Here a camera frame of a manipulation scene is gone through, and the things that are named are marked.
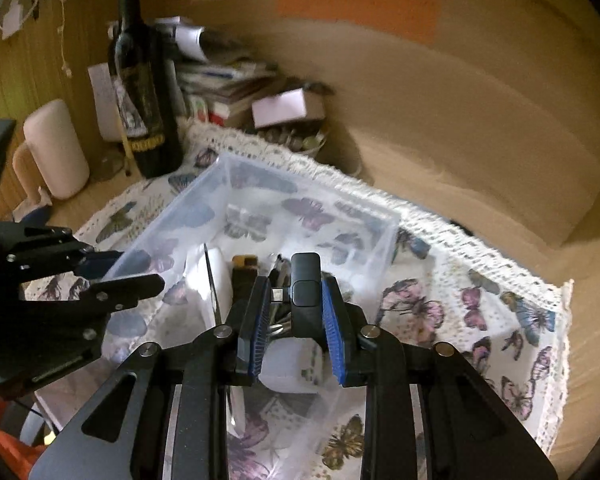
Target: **clear plastic container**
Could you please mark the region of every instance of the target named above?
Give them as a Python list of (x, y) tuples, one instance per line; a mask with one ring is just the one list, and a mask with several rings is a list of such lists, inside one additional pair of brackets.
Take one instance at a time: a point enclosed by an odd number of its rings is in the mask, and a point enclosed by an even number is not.
[[(166, 286), (157, 298), (112, 315), (103, 355), (120, 362), (144, 341), (169, 348), (208, 328), (208, 278), (206, 266), (201, 266), (205, 243), (223, 256), (226, 264), (220, 265), (226, 270), (237, 254), (255, 254), (261, 262), (273, 263), (277, 254), (291, 258), (299, 252), (316, 252), (322, 270), (333, 274), (347, 299), (373, 319), (381, 280), (394, 253), (398, 221), (395, 212), (311, 179), (223, 153), (107, 274), (106, 280), (159, 272)], [(221, 303), (231, 301), (230, 274), (214, 270)], [(288, 388), (274, 392), (261, 383), (233, 391), (237, 397), (232, 405), (240, 412), (228, 416), (234, 421), (228, 426), (234, 476), (239, 478), (249, 464), (256, 469), (252, 471), (256, 478), (290, 479), (307, 472), (321, 440), (330, 434), (337, 406), (348, 404), (347, 396), (360, 395), (340, 388), (331, 375), (328, 355), (322, 358), (320, 376), (312, 379), (314, 393), (305, 393), (306, 389), (289, 393)], [(296, 372), (289, 370), (290, 375), (298, 376)], [(245, 453), (250, 457), (247, 465), (240, 462)]]

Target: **bottle label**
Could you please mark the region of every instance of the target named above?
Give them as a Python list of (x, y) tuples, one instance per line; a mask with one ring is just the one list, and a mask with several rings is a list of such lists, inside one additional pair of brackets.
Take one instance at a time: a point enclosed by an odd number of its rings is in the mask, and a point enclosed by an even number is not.
[(127, 137), (131, 140), (131, 149), (145, 152), (162, 145), (164, 127), (149, 63), (122, 69), (116, 94), (126, 115), (125, 126), (128, 125)]

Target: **orange sticky note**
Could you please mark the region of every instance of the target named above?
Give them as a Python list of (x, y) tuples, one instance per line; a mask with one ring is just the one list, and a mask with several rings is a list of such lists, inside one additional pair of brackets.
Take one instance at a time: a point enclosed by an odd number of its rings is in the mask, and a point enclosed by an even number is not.
[(344, 20), (431, 44), (440, 4), (437, 0), (278, 0), (278, 12), (290, 18)]

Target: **black cable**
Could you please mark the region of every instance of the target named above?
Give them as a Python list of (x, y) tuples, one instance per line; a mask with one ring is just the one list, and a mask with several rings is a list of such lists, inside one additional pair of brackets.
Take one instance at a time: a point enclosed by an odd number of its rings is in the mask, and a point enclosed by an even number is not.
[(15, 399), (13, 402), (15, 402), (18, 406), (20, 406), (21, 408), (24, 408), (25, 410), (27, 410), (28, 412), (31, 413), (35, 413), (37, 416), (39, 416), (40, 418), (45, 418), (44, 415), (42, 415), (42, 413), (38, 412), (37, 410), (34, 410), (33, 408), (30, 408), (29, 406), (27, 406), (24, 402), (22, 402), (19, 399)]

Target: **wine bottle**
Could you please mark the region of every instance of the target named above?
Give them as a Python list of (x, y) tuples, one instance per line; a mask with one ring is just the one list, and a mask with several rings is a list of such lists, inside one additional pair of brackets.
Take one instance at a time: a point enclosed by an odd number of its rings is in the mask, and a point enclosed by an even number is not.
[(120, 30), (114, 38), (114, 86), (126, 136), (145, 178), (171, 173), (182, 147), (171, 109), (160, 34), (147, 26), (140, 0), (118, 0)]

